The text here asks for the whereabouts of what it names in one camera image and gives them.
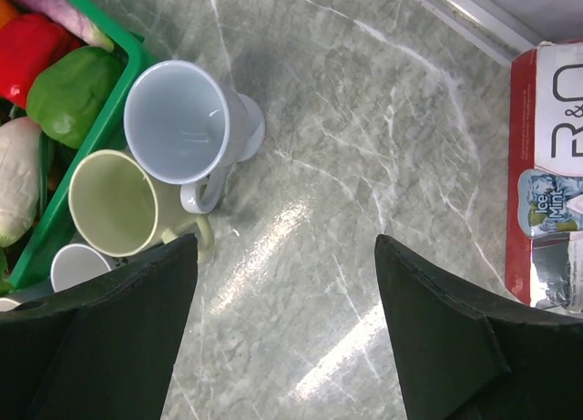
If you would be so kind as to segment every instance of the gray marble surface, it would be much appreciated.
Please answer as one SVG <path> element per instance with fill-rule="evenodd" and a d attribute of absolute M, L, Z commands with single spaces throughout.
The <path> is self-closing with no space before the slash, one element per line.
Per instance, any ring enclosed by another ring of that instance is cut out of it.
<path fill-rule="evenodd" d="M 413 0 L 95 2 L 268 123 L 211 214 L 163 418 L 405 418 L 374 240 L 503 293 L 508 71 Z"/>

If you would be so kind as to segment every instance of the white mug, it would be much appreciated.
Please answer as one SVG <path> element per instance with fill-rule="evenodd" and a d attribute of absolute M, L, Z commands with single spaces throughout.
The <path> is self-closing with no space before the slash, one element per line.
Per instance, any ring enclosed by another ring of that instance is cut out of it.
<path fill-rule="evenodd" d="M 12 292 L 5 297 L 0 297 L 0 312 L 12 311 L 23 303 L 31 302 L 53 293 L 50 280 L 42 281 L 33 286 Z"/>
<path fill-rule="evenodd" d="M 51 285 L 53 291 L 61 292 L 127 263 L 126 258 L 111 258 L 85 244 L 69 244 L 53 258 Z"/>
<path fill-rule="evenodd" d="M 249 97 L 193 63 L 168 60 L 132 86 L 124 130 L 136 161 L 154 178 L 181 185 L 182 207 L 208 213 L 231 166 L 250 159 L 265 138 L 265 118 Z"/>

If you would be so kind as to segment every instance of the mug handle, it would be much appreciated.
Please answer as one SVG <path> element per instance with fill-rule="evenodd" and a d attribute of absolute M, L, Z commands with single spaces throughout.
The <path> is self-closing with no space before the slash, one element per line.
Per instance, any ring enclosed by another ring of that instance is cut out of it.
<path fill-rule="evenodd" d="M 196 224 L 199 226 L 202 243 L 199 242 L 199 263 L 210 261 L 215 250 L 215 235 L 210 227 L 207 215 L 196 215 Z M 179 235 L 172 229 L 166 229 L 162 233 L 162 242 L 168 244 L 177 239 Z"/>
<path fill-rule="evenodd" d="M 184 210 L 201 214 L 215 209 L 229 171 L 230 167 L 217 168 L 205 179 L 182 185 L 180 201 Z"/>

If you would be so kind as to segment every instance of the product packaging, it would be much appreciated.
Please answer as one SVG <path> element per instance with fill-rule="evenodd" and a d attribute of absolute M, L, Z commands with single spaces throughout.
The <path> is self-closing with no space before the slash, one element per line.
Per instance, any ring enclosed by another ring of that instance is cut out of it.
<path fill-rule="evenodd" d="M 583 312 L 583 43 L 513 63 L 508 156 L 506 287 Z"/>

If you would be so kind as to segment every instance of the orange vegetable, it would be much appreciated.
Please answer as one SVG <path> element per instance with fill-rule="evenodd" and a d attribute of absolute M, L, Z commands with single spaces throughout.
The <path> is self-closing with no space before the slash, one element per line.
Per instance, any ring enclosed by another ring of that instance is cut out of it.
<path fill-rule="evenodd" d="M 9 1 L 0 0 L 0 28 L 12 21 L 20 13 Z"/>

